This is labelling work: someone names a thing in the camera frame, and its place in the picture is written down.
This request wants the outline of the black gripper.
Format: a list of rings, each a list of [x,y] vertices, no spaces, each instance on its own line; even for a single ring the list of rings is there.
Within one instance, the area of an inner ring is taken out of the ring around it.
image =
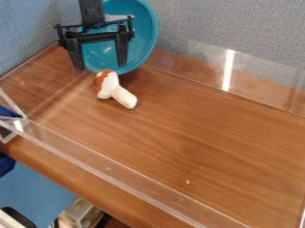
[[[133,14],[127,15],[113,15],[105,13],[103,0],[79,0],[82,22],[72,25],[55,26],[58,30],[58,42],[60,46],[67,47],[71,62],[76,70],[84,71],[84,61],[82,55],[82,45],[76,41],[66,40],[70,35],[78,33],[84,34],[91,29],[101,29],[113,24],[122,24],[127,22],[127,30],[134,32],[134,18]],[[118,65],[123,67],[127,63],[127,52],[129,52],[129,38],[118,37],[115,40],[117,59]]]

